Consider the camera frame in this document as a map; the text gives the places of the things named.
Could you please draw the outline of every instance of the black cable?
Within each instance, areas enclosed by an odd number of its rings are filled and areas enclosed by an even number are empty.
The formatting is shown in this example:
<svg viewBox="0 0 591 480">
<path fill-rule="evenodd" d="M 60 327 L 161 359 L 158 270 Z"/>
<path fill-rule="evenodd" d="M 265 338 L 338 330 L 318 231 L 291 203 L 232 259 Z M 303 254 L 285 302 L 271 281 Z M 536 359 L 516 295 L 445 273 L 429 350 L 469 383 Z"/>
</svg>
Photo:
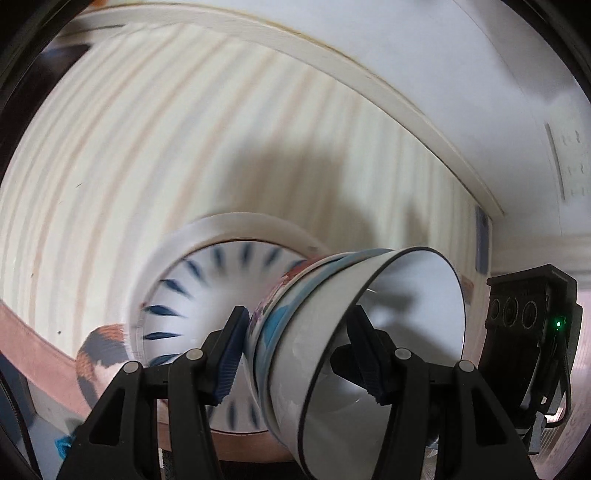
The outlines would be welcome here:
<svg viewBox="0 0 591 480">
<path fill-rule="evenodd" d="M 39 464 L 37 463 L 37 457 L 35 455 L 35 450 L 33 450 L 33 443 L 31 442 L 31 437 L 29 436 L 29 430 L 27 428 L 27 424 L 25 423 L 25 418 L 22 416 L 21 409 L 18 407 L 17 401 L 12 394 L 12 390 L 4 378 L 2 371 L 0 370 L 0 387 L 4 391 L 4 395 L 6 396 L 8 403 L 10 404 L 12 411 L 14 412 L 14 416 L 18 423 L 18 429 L 21 432 L 22 442 L 25 444 L 25 450 L 27 451 L 27 456 L 29 457 L 29 463 L 31 464 L 31 468 L 33 471 L 39 476 L 39 478 L 43 478 L 41 475 L 41 470 L 39 469 Z"/>
<path fill-rule="evenodd" d="M 562 350 L 562 376 L 561 376 L 561 386 L 563 387 L 564 394 L 566 396 L 566 405 L 564 406 L 564 413 L 563 415 L 556 421 L 552 421 L 546 424 L 547 429 L 555 429 L 556 427 L 560 427 L 564 425 L 570 417 L 571 408 L 572 408 L 572 391 L 570 385 L 570 372 L 569 372 L 569 360 L 566 355 L 566 338 L 564 335 L 561 336 L 560 341 L 560 349 Z"/>
</svg>

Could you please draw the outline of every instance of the ceramic bowl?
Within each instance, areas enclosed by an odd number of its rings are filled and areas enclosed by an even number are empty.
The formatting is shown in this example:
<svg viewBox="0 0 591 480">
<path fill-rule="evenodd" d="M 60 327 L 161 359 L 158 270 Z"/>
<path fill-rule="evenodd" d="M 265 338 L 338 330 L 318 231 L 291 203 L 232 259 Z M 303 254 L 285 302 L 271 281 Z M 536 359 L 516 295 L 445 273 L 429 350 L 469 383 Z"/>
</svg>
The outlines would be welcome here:
<svg viewBox="0 0 591 480">
<path fill-rule="evenodd" d="M 460 282 L 432 249 L 367 258 L 309 292 L 272 354 L 267 374 L 274 418 L 269 425 L 317 480 L 370 478 L 388 423 L 390 407 L 379 406 L 330 367 L 334 349 L 349 343 L 342 317 L 355 304 L 397 346 L 427 362 L 453 365 L 462 355 Z"/>
<path fill-rule="evenodd" d="M 270 432 L 281 442 L 281 436 L 272 413 L 271 397 L 268 391 L 268 373 L 272 355 L 277 347 L 281 335 L 292 318 L 292 315 L 306 301 L 310 293 L 322 282 L 326 281 L 338 271 L 350 267 L 367 258 L 388 252 L 387 249 L 376 248 L 353 252 L 351 254 L 334 255 L 333 261 L 324 262 L 303 276 L 279 299 L 269 313 L 267 321 L 263 323 L 261 335 L 256 345 L 252 364 L 249 370 L 250 378 L 255 384 L 255 398 Z"/>
<path fill-rule="evenodd" d="M 251 316 L 248 330 L 246 331 L 246 339 L 244 342 L 244 356 L 246 358 L 248 368 L 251 371 L 253 371 L 253 373 L 255 353 L 263 325 L 269 319 L 271 313 L 276 311 L 275 307 L 277 306 L 277 303 L 280 300 L 282 300 L 284 295 L 288 291 L 290 291 L 290 289 L 294 285 L 302 285 L 303 283 L 301 283 L 300 280 L 302 280 L 304 277 L 311 274 L 318 268 L 323 267 L 324 265 L 332 263 L 336 260 L 339 260 L 347 255 L 348 253 L 345 252 L 326 257 L 311 258 L 309 260 L 302 261 L 301 263 L 293 266 L 293 268 L 289 270 L 287 273 L 285 273 L 285 275 L 281 277 L 280 281 L 276 285 L 274 285 L 270 292 L 263 298 L 263 300 L 261 300 L 261 302 L 256 307 L 255 311 Z M 254 374 L 250 377 L 253 380 L 253 391 L 257 391 L 257 381 L 254 378 Z"/>
<path fill-rule="evenodd" d="M 300 228 L 267 215 L 226 213 L 185 226 L 154 253 L 127 302 L 131 358 L 144 365 L 174 361 L 223 328 L 235 305 L 253 311 L 286 271 L 325 253 Z M 267 429 L 242 362 L 232 391 L 208 413 L 217 432 Z"/>
</svg>

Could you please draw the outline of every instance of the camera lens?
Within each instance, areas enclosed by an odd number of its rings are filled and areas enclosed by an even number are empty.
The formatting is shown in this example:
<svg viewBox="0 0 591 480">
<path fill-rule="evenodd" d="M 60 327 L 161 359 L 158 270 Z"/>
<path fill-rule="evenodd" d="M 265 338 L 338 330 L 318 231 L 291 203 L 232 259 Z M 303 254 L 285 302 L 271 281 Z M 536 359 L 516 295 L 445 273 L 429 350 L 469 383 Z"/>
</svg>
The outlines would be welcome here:
<svg viewBox="0 0 591 480">
<path fill-rule="evenodd" d="M 525 307 L 523 309 L 523 315 L 521 316 L 521 321 L 523 322 L 523 326 L 525 328 L 532 328 L 537 316 L 538 316 L 538 309 L 535 306 L 535 303 L 533 301 L 529 301 L 525 305 Z"/>
<path fill-rule="evenodd" d="M 517 320 L 517 300 L 509 299 L 503 308 L 503 322 L 510 327 Z"/>
<path fill-rule="evenodd" d="M 491 316 L 491 319 L 496 320 L 496 318 L 499 316 L 500 312 L 501 312 L 501 302 L 499 302 L 499 299 L 494 299 L 491 302 L 491 306 L 489 308 L 489 315 Z"/>
</svg>

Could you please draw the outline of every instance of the stacked bowl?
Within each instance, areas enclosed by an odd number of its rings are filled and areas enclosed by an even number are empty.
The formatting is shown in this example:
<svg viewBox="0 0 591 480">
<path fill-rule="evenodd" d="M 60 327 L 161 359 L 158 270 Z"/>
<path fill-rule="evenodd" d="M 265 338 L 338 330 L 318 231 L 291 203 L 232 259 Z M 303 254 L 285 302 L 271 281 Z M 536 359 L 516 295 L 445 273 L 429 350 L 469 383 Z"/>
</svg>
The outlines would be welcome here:
<svg viewBox="0 0 591 480">
<path fill-rule="evenodd" d="M 330 366 L 356 304 L 427 362 L 452 366 L 462 355 L 460 282 L 433 249 L 342 253 L 286 273 L 251 317 L 246 376 L 267 428 L 317 480 L 371 478 L 392 408 Z"/>
</svg>

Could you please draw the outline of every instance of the black clamp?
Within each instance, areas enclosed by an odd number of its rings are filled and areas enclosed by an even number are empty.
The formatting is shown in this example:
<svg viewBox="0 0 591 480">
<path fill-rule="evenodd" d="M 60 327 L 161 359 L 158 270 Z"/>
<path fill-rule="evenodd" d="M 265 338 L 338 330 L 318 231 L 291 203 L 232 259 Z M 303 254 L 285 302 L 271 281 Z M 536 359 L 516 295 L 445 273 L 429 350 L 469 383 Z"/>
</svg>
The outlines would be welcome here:
<svg viewBox="0 0 591 480">
<path fill-rule="evenodd" d="M 57 480 L 160 480 L 156 403 L 168 399 L 177 480 L 223 480 L 205 405 L 230 392 L 248 327 L 235 307 L 223 330 L 211 333 L 170 365 L 128 362 L 80 426 Z"/>
<path fill-rule="evenodd" d="M 372 480 L 419 480 L 433 440 L 435 480 L 537 480 L 511 420 L 471 362 L 443 367 L 396 348 L 361 306 L 345 320 L 351 343 L 334 351 L 333 371 L 392 405 Z"/>
</svg>

